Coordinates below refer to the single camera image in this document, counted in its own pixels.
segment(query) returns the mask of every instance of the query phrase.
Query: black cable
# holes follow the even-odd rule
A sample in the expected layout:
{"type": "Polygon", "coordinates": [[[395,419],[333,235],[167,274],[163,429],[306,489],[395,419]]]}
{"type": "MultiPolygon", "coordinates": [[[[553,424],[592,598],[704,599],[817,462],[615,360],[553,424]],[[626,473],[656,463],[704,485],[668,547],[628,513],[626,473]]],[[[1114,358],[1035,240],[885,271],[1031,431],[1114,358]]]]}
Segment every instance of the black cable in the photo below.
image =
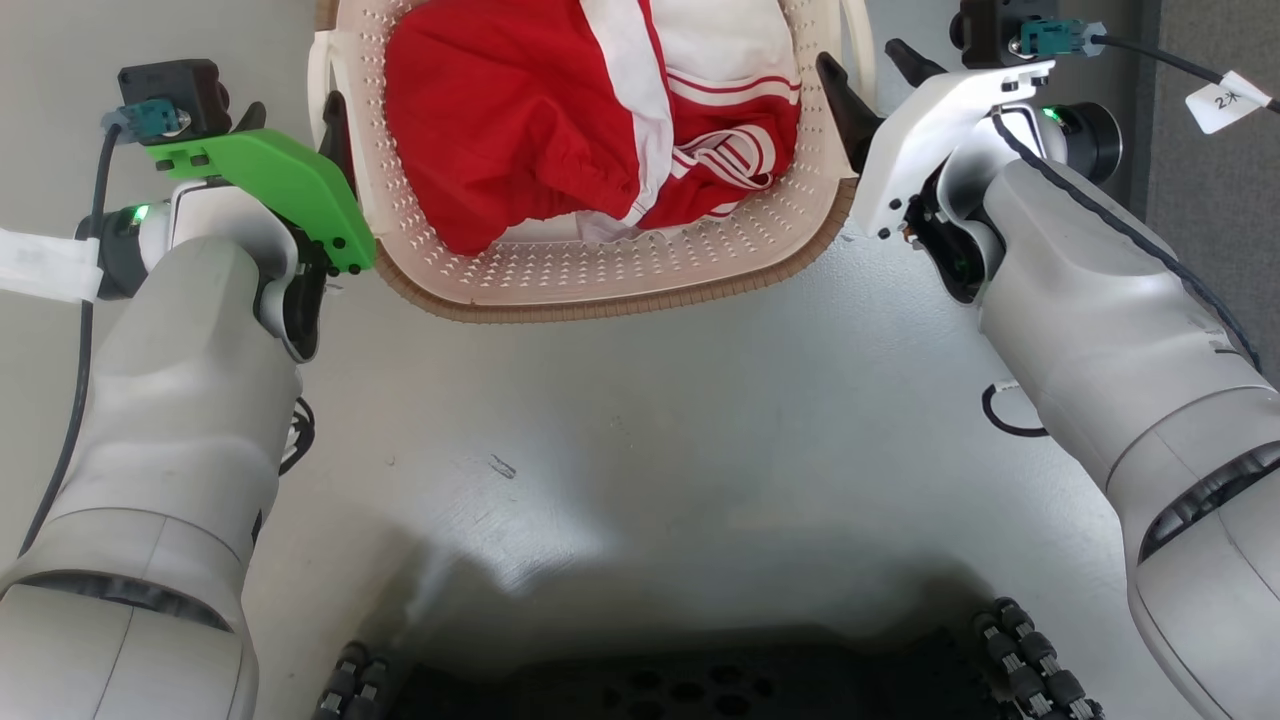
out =
{"type": "Polygon", "coordinates": [[[311,405],[303,400],[298,398],[298,406],[302,407],[302,413],[297,410],[293,411],[293,429],[298,433],[298,439],[293,443],[293,454],[280,462],[280,474],[285,474],[293,469],[294,465],[302,460],[302,456],[311,450],[311,445],[316,441],[316,414],[311,410],[311,405]]]}
{"type": "MultiPolygon", "coordinates": [[[[120,126],[116,124],[108,128],[106,137],[102,138],[102,151],[97,158],[97,177],[93,181],[93,205],[88,217],[88,236],[99,240],[102,238],[102,214],[106,208],[106,178],[110,174],[111,154],[115,151],[115,141],[120,136],[120,126]]],[[[67,423],[67,437],[63,438],[63,450],[58,455],[58,465],[54,466],[54,475],[49,478],[49,486],[45,487],[45,495],[40,498],[36,515],[31,519],[31,525],[27,528],[27,537],[23,538],[22,548],[18,550],[18,557],[22,557],[31,550],[31,544],[36,542],[40,528],[45,524],[45,519],[49,518],[49,511],[54,507],[54,501],[58,500],[58,492],[63,488],[63,480],[67,478],[67,470],[72,464],[72,454],[76,451],[76,441],[79,438],[81,423],[84,420],[84,405],[88,401],[90,360],[93,350],[93,302],[90,300],[81,301],[79,334],[76,393],[72,397],[72,416],[67,423]]]]}
{"type": "Polygon", "coordinates": [[[996,425],[997,429],[1018,437],[1048,437],[1048,430],[1046,430],[1044,428],[1018,428],[1001,420],[996,415],[996,411],[991,407],[991,401],[995,397],[996,397],[996,386],[992,384],[982,393],[982,414],[986,415],[987,419],[991,420],[991,424],[996,425]]]}
{"type": "Polygon", "coordinates": [[[1244,348],[1245,354],[1248,354],[1249,360],[1253,363],[1254,369],[1257,369],[1260,373],[1262,372],[1262,359],[1258,357],[1258,352],[1257,350],[1253,348],[1253,343],[1249,342],[1248,336],[1244,333],[1244,328],[1240,327],[1240,323],[1235,319],[1235,315],[1231,314],[1231,310],[1226,306],[1226,304],[1222,302],[1222,300],[1217,295],[1215,295],[1213,291],[1210,290],[1207,284],[1204,284],[1204,281],[1196,277],[1196,273],[1187,269],[1187,266],[1179,263],[1178,259],[1166,252],[1162,247],[1147,240],[1147,237],[1140,232],[1138,232],[1138,229],[1133,228],[1132,225],[1117,218],[1115,213],[1107,210],[1100,202],[1089,197],[1083,190],[1071,184],[1071,182],[1069,182],[1066,178],[1057,174],[1057,172],[1053,168],[1051,168],[1048,163],[1046,163],[1038,155],[1032,152],[1025,145],[1021,143],[1020,140],[1014,137],[1014,133],[1009,132],[1009,128],[1005,127],[1005,120],[1000,117],[998,111],[993,113],[991,119],[996,126],[996,132],[1000,133],[1000,137],[1009,145],[1009,147],[1011,147],[1014,152],[1018,152],[1018,155],[1028,165],[1036,168],[1036,170],[1038,170],[1039,174],[1044,176],[1044,179],[1047,179],[1059,190],[1066,192],[1068,196],[1071,197],[1071,200],[1079,202],[1080,206],[1083,206],[1085,210],[1089,210],[1091,213],[1101,218],[1107,227],[1132,240],[1133,243],[1137,245],[1139,250],[1160,260],[1161,264],[1164,264],[1170,273],[1178,275],[1179,279],[1187,283],[1192,288],[1192,291],[1196,295],[1198,295],[1201,300],[1204,301],[1206,305],[1208,305],[1210,307],[1213,309],[1215,313],[1217,313],[1217,316],[1222,320],[1222,324],[1226,325],[1229,331],[1231,331],[1235,338],[1240,342],[1240,346],[1244,348]]]}
{"type": "MultiPolygon", "coordinates": [[[[1172,53],[1166,53],[1158,47],[1151,47],[1140,42],[1134,42],[1132,40],[1125,40],[1123,37],[1115,37],[1111,35],[1094,35],[1093,37],[1089,38],[1089,41],[1093,42],[1094,45],[1107,45],[1111,47],[1120,47],[1121,50],[1138,53],[1153,60],[1160,60],[1161,63],[1165,63],[1166,65],[1170,65],[1172,68],[1178,68],[1184,73],[1196,76],[1203,81],[1211,82],[1213,85],[1222,85],[1221,73],[1215,73],[1213,70],[1203,65],[1198,65],[1188,60],[1187,58],[1179,58],[1178,55],[1174,55],[1172,53]]],[[[1267,104],[1267,110],[1271,110],[1272,113],[1280,113],[1280,100],[1272,100],[1270,104],[1267,104]]]]}

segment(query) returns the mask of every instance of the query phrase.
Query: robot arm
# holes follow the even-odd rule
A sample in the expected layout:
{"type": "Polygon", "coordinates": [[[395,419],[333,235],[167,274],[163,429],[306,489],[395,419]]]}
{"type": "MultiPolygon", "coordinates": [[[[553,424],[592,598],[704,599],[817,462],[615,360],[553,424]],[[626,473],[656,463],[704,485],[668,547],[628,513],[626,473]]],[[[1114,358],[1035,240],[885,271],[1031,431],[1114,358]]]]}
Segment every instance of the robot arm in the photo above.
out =
{"type": "Polygon", "coordinates": [[[92,368],[74,468],[0,574],[3,715],[247,719],[241,591],[297,365],[330,260],[367,268],[372,240],[342,170],[261,129],[260,104],[228,133],[212,63],[128,68],[120,86],[113,122],[188,182],[102,223],[100,297],[132,301],[92,368]]]}
{"type": "MultiPolygon", "coordinates": [[[[978,5],[1020,12],[966,0],[965,13],[978,5]]],[[[1009,40],[992,37],[989,58],[1005,55],[1009,40]]],[[[966,58],[980,54],[968,40],[966,58]]],[[[1134,621],[1187,700],[1213,720],[1274,717],[1280,393],[1183,279],[1082,205],[1172,256],[1093,184],[1120,152],[1105,110],[1010,102],[1029,96],[1020,73],[1038,65],[979,65],[904,68],[923,82],[899,111],[841,126],[846,146],[869,142],[854,220],[870,237],[905,234],[957,301],[980,307],[980,331],[1044,428],[1115,507],[1134,621]],[[1034,164],[996,131],[993,109],[1034,164]]]]}
{"type": "Polygon", "coordinates": [[[0,578],[8,716],[251,716],[239,596],[301,391],[259,282],[239,243],[193,238],[106,338],[76,468],[0,578]]]}

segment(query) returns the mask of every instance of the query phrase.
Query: white fabric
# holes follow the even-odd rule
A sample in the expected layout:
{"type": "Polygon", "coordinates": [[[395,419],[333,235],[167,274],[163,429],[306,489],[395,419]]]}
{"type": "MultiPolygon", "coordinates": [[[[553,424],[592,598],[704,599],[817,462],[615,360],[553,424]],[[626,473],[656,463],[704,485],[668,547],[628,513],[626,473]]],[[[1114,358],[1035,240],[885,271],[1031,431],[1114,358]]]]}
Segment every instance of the white fabric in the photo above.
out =
{"type": "Polygon", "coordinates": [[[658,191],[671,176],[675,127],[663,83],[663,68],[649,37],[637,0],[581,0],[582,14],[604,53],[604,65],[618,104],[631,111],[640,193],[623,223],[634,225],[658,201],[658,191]]]}
{"type": "Polygon", "coordinates": [[[778,0],[652,0],[650,8],[673,77],[703,85],[769,76],[797,79],[791,29],[778,0]]]}
{"type": "Polygon", "coordinates": [[[0,290],[78,302],[102,284],[97,238],[86,241],[0,229],[0,290]]]}
{"type": "MultiPolygon", "coordinates": [[[[800,99],[791,29],[777,0],[650,0],[653,27],[666,67],[659,68],[637,0],[581,0],[604,53],[618,101],[635,118],[641,191],[622,220],[577,214],[584,242],[617,242],[643,234],[634,225],[653,208],[667,178],[701,164],[744,190],[768,188],[777,150],[764,129],[745,126],[673,147],[671,94],[707,108],[730,108],[765,96],[800,99]]],[[[716,208],[724,219],[737,204],[716,208]]],[[[662,232],[678,233],[684,228],[662,232]]]]}

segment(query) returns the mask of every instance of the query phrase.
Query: beige basket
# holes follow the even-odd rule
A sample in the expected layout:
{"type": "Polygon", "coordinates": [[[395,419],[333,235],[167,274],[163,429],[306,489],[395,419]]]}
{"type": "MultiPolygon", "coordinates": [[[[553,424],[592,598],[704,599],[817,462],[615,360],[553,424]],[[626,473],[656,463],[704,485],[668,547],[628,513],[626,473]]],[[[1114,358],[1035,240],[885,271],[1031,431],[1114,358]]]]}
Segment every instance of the beige basket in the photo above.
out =
{"type": "MultiPolygon", "coordinates": [[[[513,228],[477,258],[449,252],[419,209],[383,117],[387,40],[420,1],[320,0],[308,96],[317,143],[329,92],[346,97],[361,206],[380,245],[378,270],[424,310],[472,323],[536,323],[692,305],[799,273],[844,227],[856,182],[814,69],[824,50],[841,56],[841,0],[781,0],[804,87],[795,163],[773,190],[723,222],[673,238],[648,233],[589,246],[562,219],[513,228]]],[[[865,6],[844,6],[860,94],[874,97],[865,6]]]]}

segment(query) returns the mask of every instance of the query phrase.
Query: white stripe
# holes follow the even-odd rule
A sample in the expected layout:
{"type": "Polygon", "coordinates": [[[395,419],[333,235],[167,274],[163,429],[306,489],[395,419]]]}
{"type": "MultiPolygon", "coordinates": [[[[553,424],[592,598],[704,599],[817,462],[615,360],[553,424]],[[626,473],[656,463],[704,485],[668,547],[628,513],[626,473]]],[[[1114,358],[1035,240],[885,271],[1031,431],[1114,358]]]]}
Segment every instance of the white stripe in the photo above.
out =
{"type": "Polygon", "coordinates": [[[790,77],[788,78],[788,77],[782,76],[782,74],[778,74],[778,76],[755,76],[755,77],[746,78],[746,79],[707,79],[707,78],[700,78],[700,77],[692,76],[690,73],[680,72],[676,68],[672,68],[671,65],[667,65],[667,77],[677,79],[677,81],[680,81],[682,83],[686,83],[686,85],[699,85],[699,86],[709,88],[709,90],[739,90],[739,88],[744,88],[744,87],[751,85],[753,82],[760,79],[762,77],[776,77],[778,79],[787,81],[792,86],[796,86],[796,87],[800,86],[800,79],[799,78],[795,78],[795,77],[790,77]]]}
{"type": "Polygon", "coordinates": [[[708,147],[716,147],[721,142],[724,142],[724,136],[727,131],[718,129],[716,132],[709,132],[704,136],[695,137],[689,142],[677,147],[677,150],[684,150],[685,152],[692,152],[695,150],[705,150],[708,147]]]}
{"type": "Polygon", "coordinates": [[[675,81],[671,83],[672,95],[708,108],[728,108],[731,105],[750,102],[751,100],[758,100],[760,97],[781,97],[792,105],[800,101],[800,91],[792,90],[791,86],[781,81],[762,82],[755,87],[739,92],[707,92],[705,90],[698,90],[696,87],[685,85],[675,77],[671,79],[675,81]]]}
{"type": "Polygon", "coordinates": [[[764,184],[758,184],[750,181],[750,178],[744,178],[732,172],[732,169],[723,165],[723,159],[710,150],[698,151],[698,163],[704,168],[709,169],[719,179],[724,181],[733,187],[741,187],[742,190],[764,190],[769,187],[768,182],[764,184]]]}
{"type": "MultiPolygon", "coordinates": [[[[739,155],[742,156],[742,160],[746,161],[746,165],[742,167],[742,174],[751,177],[773,169],[772,165],[765,165],[760,161],[760,150],[756,149],[755,142],[751,142],[751,137],[754,136],[748,136],[741,129],[731,129],[730,132],[732,136],[724,141],[724,147],[732,147],[739,155]]],[[[733,156],[727,150],[724,151],[724,155],[728,158],[733,156]]],[[[735,164],[741,165],[741,163],[736,159],[735,164]]]]}
{"type": "Polygon", "coordinates": [[[750,135],[760,143],[760,172],[772,173],[773,167],[778,163],[778,150],[773,143],[773,136],[760,126],[739,126],[736,129],[750,135]]]}
{"type": "MultiPolygon", "coordinates": [[[[728,140],[739,140],[739,138],[731,137],[728,140]]],[[[730,151],[728,140],[722,142],[719,147],[717,147],[716,150],[712,150],[712,152],[714,152],[716,156],[723,160],[724,164],[728,165],[731,170],[741,174],[744,178],[754,176],[755,172],[751,170],[751,167],[746,163],[746,160],[745,159],[739,160],[737,155],[733,155],[733,152],[730,151]]]]}
{"type": "Polygon", "coordinates": [[[671,177],[673,177],[676,179],[680,179],[680,178],[687,176],[689,170],[694,169],[692,165],[698,164],[698,159],[696,158],[691,158],[691,156],[689,156],[687,154],[685,154],[685,152],[682,152],[680,150],[676,150],[676,156],[677,158],[682,158],[685,161],[689,163],[689,165],[681,164],[680,161],[673,161],[671,164],[671,177]]]}
{"type": "Polygon", "coordinates": [[[658,201],[671,176],[675,127],[663,69],[653,51],[644,13],[636,0],[581,0],[582,14],[604,53],[613,95],[631,111],[640,160],[640,192],[622,219],[634,225],[658,201]]]}

